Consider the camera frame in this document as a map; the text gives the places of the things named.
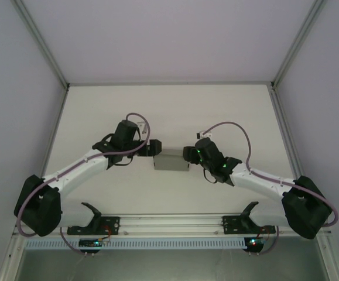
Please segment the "grey cardboard box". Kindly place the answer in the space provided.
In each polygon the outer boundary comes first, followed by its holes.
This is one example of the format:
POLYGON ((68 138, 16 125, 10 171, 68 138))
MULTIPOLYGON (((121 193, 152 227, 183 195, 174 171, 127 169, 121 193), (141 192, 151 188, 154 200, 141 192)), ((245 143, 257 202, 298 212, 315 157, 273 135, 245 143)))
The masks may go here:
POLYGON ((181 149, 163 149, 153 157, 153 164, 155 170, 187 172, 190 169, 181 149))

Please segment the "black mounting plate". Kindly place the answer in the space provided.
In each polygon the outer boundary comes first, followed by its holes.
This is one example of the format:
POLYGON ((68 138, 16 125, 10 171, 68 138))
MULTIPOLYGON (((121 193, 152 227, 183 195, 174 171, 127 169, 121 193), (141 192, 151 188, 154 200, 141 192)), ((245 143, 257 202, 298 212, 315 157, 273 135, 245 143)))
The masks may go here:
POLYGON ((68 227, 68 235, 118 235, 120 217, 101 216, 93 218, 86 227, 68 227))
POLYGON ((249 217, 242 215, 226 215, 222 217, 221 225, 224 234, 275 234, 274 226, 260 227, 249 217))

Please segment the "small circuit board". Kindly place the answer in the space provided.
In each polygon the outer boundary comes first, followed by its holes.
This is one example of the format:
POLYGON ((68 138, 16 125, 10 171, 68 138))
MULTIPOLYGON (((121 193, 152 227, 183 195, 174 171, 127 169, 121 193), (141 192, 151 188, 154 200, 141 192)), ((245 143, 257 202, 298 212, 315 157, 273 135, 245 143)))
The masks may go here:
POLYGON ((79 248, 100 248, 104 244, 100 239, 80 239, 78 242, 79 248))
POLYGON ((246 251, 260 252, 263 249, 265 240, 263 238, 244 238, 246 251))

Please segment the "aluminium mounting rail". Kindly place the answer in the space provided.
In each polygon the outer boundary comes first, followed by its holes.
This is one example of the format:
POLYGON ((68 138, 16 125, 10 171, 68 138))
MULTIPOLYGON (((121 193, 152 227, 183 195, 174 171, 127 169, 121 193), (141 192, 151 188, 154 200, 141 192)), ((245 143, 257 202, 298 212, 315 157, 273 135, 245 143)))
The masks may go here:
POLYGON ((21 221, 18 232, 27 237, 35 235, 45 237, 63 228, 67 234, 68 227, 86 227, 93 218, 101 216, 120 217, 118 235, 252 235, 224 234, 221 225, 222 217, 239 214, 177 214, 177 215, 105 215, 84 210, 82 213, 62 214, 61 219, 49 219, 49 226, 43 230, 32 230, 28 224, 21 221))

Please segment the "aluminium frame post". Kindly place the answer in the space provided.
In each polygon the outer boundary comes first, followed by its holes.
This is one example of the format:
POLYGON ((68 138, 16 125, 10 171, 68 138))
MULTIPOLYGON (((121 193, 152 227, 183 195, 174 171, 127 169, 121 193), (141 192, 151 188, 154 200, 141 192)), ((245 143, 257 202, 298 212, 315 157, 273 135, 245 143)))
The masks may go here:
POLYGON ((23 22, 32 39, 36 43, 36 46, 38 47, 39 51, 41 52, 41 55, 43 56, 46 63, 50 67, 52 73, 56 76, 61 86, 65 90, 68 90, 69 83, 67 82, 67 79, 65 78, 63 72, 61 71, 56 59, 54 58, 50 48, 48 47, 44 37, 42 36, 37 24, 35 23, 24 1, 23 0, 9 0, 9 1, 15 8, 21 21, 23 22))
POLYGON ((296 33, 296 36, 293 39, 292 44, 285 55, 285 58, 283 59, 276 75, 274 76, 274 79, 271 82, 273 90, 277 90, 284 80, 287 72, 289 71, 327 2, 328 0, 313 0, 313 3, 304 21, 296 33))

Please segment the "aluminium frame leg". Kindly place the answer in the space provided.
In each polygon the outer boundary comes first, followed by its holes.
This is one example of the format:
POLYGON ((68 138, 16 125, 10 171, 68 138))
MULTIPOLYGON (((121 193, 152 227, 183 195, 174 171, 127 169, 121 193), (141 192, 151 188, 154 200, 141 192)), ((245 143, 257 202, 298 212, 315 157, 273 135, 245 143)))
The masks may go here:
POLYGON ((15 281, 25 245, 24 237, 14 236, 11 238, 1 267, 0 281, 15 281))
POLYGON ((319 232, 316 240, 329 281, 339 281, 339 262, 331 244, 331 234, 319 232))

